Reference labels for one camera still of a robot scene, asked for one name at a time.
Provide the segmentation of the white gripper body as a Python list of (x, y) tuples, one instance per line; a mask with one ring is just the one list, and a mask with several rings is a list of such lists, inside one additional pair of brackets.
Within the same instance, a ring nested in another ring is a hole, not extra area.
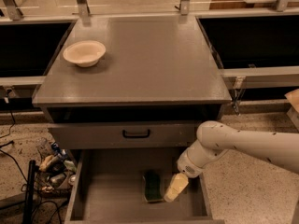
[(203, 173), (206, 154), (202, 149), (187, 148), (178, 158), (178, 170), (188, 178), (196, 178)]

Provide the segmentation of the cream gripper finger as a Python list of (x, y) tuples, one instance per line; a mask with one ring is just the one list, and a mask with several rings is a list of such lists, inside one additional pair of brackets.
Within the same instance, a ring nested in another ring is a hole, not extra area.
[(164, 200), (168, 203), (173, 202), (185, 190), (188, 184), (189, 178), (185, 174), (179, 173), (173, 175), (170, 185), (164, 194)]

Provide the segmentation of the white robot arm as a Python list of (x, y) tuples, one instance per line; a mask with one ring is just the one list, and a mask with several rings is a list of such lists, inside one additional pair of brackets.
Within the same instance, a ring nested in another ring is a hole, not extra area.
[(205, 121), (196, 131), (195, 141), (177, 160), (164, 200), (173, 202), (186, 189), (191, 178), (203, 173), (209, 163), (236, 150), (293, 173), (299, 173), (299, 134), (234, 129), (218, 121)]

